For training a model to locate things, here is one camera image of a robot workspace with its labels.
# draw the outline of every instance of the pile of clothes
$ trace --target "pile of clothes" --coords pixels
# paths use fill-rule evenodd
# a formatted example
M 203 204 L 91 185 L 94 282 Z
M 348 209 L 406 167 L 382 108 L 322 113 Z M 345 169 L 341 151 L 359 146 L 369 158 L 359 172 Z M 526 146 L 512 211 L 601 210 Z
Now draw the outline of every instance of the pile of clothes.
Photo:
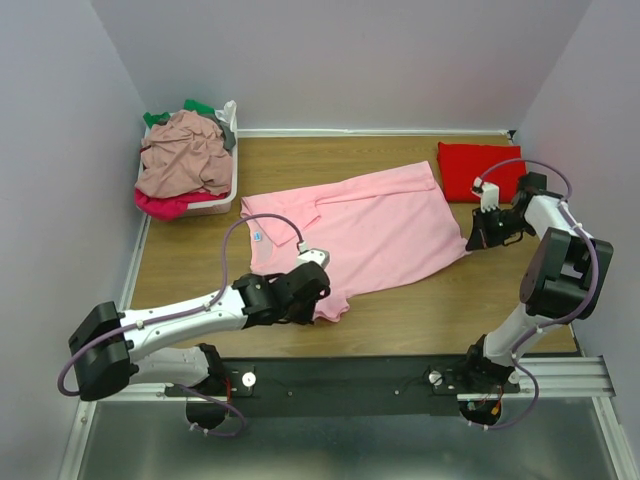
M 135 185 L 138 208 L 168 221 L 190 203 L 229 195 L 236 138 L 215 109 L 189 99 L 173 115 L 147 112 L 143 118 L 151 131 L 140 149 L 144 170 Z

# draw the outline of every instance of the folded red cloth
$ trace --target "folded red cloth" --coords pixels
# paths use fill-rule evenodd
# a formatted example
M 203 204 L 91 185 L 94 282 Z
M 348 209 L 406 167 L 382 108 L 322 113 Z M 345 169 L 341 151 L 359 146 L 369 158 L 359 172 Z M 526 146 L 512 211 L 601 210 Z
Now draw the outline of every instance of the folded red cloth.
M 136 188 L 134 199 L 140 210 L 153 218 L 168 222 L 186 212 L 190 203 L 221 200 L 227 195 L 227 193 L 211 195 L 209 192 L 190 192 L 171 198 L 151 198 Z
M 477 202 L 471 193 L 476 177 L 503 160 L 520 157 L 517 145 L 438 144 L 438 164 L 442 173 L 444 196 L 449 202 Z M 500 201 L 510 202 L 517 190 L 518 178 L 526 172 L 524 162 L 515 162 L 491 172 L 485 180 L 500 187 Z

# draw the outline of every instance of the wooden floor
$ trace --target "wooden floor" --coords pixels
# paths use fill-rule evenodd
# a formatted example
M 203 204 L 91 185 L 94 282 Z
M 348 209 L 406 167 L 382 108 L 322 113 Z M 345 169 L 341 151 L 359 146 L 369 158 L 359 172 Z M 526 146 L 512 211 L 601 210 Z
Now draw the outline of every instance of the wooden floor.
M 239 218 L 240 197 L 338 182 L 365 173 L 429 160 L 438 181 L 439 141 L 505 145 L 502 136 L 343 137 L 241 139 L 238 197 L 226 215 L 152 221 L 133 297 L 133 308 L 149 308 L 217 290 L 220 243 Z M 451 205 L 463 236 L 471 229 L 473 205 Z M 526 238 L 508 247 L 475 252 L 413 285 L 361 295 L 337 324 L 254 327 L 194 339 L 226 357 L 335 356 L 462 353 L 496 328 L 518 302 L 520 279 L 536 248 Z M 248 229 L 228 248 L 230 279 L 248 272 Z M 538 352 L 575 351 L 563 327 Z

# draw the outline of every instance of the pink polo shirt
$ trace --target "pink polo shirt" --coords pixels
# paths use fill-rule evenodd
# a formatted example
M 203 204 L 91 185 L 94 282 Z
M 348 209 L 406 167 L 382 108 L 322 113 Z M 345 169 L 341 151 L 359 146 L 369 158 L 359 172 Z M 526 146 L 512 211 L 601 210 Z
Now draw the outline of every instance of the pink polo shirt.
M 338 321 L 347 299 L 421 280 L 465 255 L 460 235 L 428 162 L 343 182 L 244 197 L 241 216 L 277 213 L 292 220 L 309 248 L 328 250 L 331 295 L 316 317 Z M 295 267 L 297 237 L 276 219 L 249 222 L 251 270 Z

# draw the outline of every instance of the pink clothing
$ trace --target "pink clothing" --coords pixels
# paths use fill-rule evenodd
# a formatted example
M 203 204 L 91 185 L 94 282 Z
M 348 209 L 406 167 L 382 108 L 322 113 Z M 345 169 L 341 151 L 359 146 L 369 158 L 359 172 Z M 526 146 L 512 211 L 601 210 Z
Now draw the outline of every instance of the pink clothing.
M 226 193 L 211 195 L 209 192 L 191 192 L 171 198 L 151 198 L 136 188 L 134 200 L 144 213 L 163 222 L 168 222 L 186 212 L 190 203 L 210 202 L 226 198 L 226 196 Z
M 307 245 L 328 250 L 331 295 L 315 316 L 338 321 L 347 299 L 421 280 L 465 255 L 466 241 L 428 162 L 330 185 L 242 199 L 242 216 L 277 213 L 302 230 Z M 295 232 L 275 219 L 249 222 L 251 269 L 294 268 Z
M 142 140 L 145 170 L 136 188 L 153 198 L 195 191 L 212 195 L 231 190 L 233 159 L 224 149 L 222 130 L 213 120 L 180 110 L 166 125 L 154 125 Z

